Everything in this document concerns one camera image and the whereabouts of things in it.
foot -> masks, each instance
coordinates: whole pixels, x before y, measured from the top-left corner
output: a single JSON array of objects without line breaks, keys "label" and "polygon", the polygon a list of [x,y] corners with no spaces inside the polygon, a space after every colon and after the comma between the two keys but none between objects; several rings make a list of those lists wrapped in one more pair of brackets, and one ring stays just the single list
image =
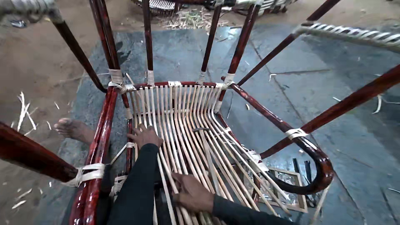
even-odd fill
[{"label": "foot", "polygon": [[55,130],[62,136],[82,141],[90,145],[94,138],[94,130],[81,121],[62,118],[54,125]]}]

gray stone floor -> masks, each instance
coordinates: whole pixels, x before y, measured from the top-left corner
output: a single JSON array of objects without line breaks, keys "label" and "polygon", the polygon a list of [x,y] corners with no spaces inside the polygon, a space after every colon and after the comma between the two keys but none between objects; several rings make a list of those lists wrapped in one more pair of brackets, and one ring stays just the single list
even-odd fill
[{"label": "gray stone floor", "polygon": [[[293,27],[285,24],[255,26],[236,73],[238,82],[266,56]],[[221,82],[233,56],[240,29],[219,28],[211,51],[207,81]],[[135,83],[143,83],[146,68],[142,32],[117,33],[116,45],[121,69]],[[170,30],[153,32],[154,74],[158,81],[196,80],[200,71],[207,34],[204,30]],[[107,63],[98,44],[90,58],[97,73],[107,72]],[[300,37],[257,72],[242,87],[266,108],[293,127],[300,127],[400,62],[400,55],[368,46],[358,46],[317,37]],[[269,74],[276,73],[271,81]],[[107,76],[101,76],[103,84]],[[284,138],[272,123],[255,109],[247,110],[245,101],[228,90],[221,111],[226,115],[233,96],[227,122],[235,135],[248,148],[263,152]],[[384,98],[400,102],[400,88],[395,86]],[[84,78],[77,92],[72,115],[94,128],[97,125],[104,94]],[[310,136],[332,160],[337,176],[328,193],[320,224],[388,224],[400,220],[400,194],[387,188],[400,189],[399,133],[400,106],[383,103],[375,111],[374,98],[340,118],[323,126]],[[126,142],[126,124],[121,99],[111,134],[109,156],[112,158]],[[59,155],[66,161],[82,165],[88,146],[66,139]],[[297,158],[304,172],[304,160],[296,145],[266,158],[267,165],[294,170]],[[120,172],[123,159],[113,172]],[[54,182],[53,193],[40,202],[39,224],[59,224],[74,190]],[[294,214],[292,220],[308,224],[309,215]]]}]

black sleeve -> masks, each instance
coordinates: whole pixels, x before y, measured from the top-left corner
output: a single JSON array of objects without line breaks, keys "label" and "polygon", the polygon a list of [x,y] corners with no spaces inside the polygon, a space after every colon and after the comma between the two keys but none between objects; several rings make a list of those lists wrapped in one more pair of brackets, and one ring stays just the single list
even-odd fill
[{"label": "black sleeve", "polygon": [[111,209],[107,225],[153,224],[158,147],[145,144]]},{"label": "black sleeve", "polygon": [[257,212],[248,207],[226,200],[220,196],[214,196],[212,215],[223,220],[228,225],[269,224],[269,225],[294,225],[288,220],[269,215],[265,212]]}]

dirt ground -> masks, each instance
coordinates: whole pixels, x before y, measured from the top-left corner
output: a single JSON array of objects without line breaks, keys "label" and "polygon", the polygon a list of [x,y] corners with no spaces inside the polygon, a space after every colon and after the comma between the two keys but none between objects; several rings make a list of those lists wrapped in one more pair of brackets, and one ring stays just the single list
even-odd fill
[{"label": "dirt ground", "polygon": [[[283,14],[265,14],[257,23],[291,23],[303,21],[323,0],[299,0]],[[88,1],[59,0],[61,13],[87,56],[99,40]],[[114,31],[143,30],[141,8],[130,0],[108,0],[108,13]],[[228,25],[241,26],[244,16],[233,12],[222,16]],[[400,0],[343,0],[328,12],[322,22],[352,27],[380,27],[400,25]],[[163,29],[159,19],[152,20],[152,29]],[[0,27],[0,121],[10,125],[18,122],[21,110],[17,98],[21,91],[38,129],[28,137],[57,153],[62,137],[50,130],[59,118],[68,117],[76,97],[83,68],[50,22],[41,21],[27,28]],[[32,128],[28,120],[21,133]],[[33,172],[0,161],[0,225],[27,224],[37,214],[37,205],[46,192],[51,191],[48,180]],[[11,209],[20,194],[32,188],[27,202]]]}]

person's hand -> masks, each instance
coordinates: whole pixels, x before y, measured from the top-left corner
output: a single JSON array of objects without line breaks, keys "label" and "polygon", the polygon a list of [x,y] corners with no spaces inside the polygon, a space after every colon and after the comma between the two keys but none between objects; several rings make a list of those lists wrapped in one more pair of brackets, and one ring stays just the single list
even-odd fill
[{"label": "person's hand", "polygon": [[212,213],[214,195],[209,192],[194,176],[171,173],[178,188],[178,194],[172,194],[174,202],[195,213]]},{"label": "person's hand", "polygon": [[145,144],[155,144],[157,147],[160,147],[164,140],[162,138],[159,138],[156,134],[156,131],[154,130],[153,126],[149,126],[146,128],[144,124],[139,124],[139,128],[133,128],[133,131],[135,132],[135,135],[128,134],[128,138],[133,139],[133,141],[138,144],[138,148],[141,149],[143,145]]}]

